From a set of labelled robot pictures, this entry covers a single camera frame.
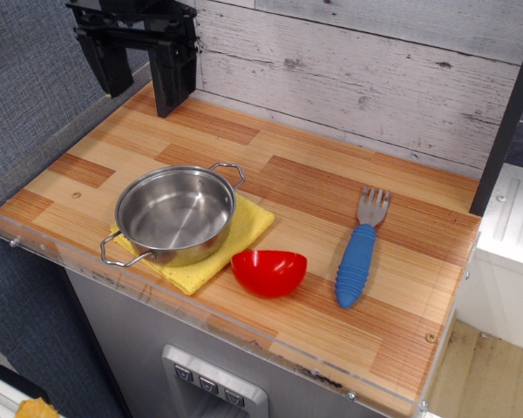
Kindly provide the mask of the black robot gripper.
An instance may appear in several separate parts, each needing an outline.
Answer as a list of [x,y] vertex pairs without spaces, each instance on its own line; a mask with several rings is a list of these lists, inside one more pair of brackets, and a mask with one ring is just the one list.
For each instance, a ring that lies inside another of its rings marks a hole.
[[126,48],[149,50],[153,86],[196,88],[197,11],[179,1],[66,1],[102,90],[112,98],[133,83]]

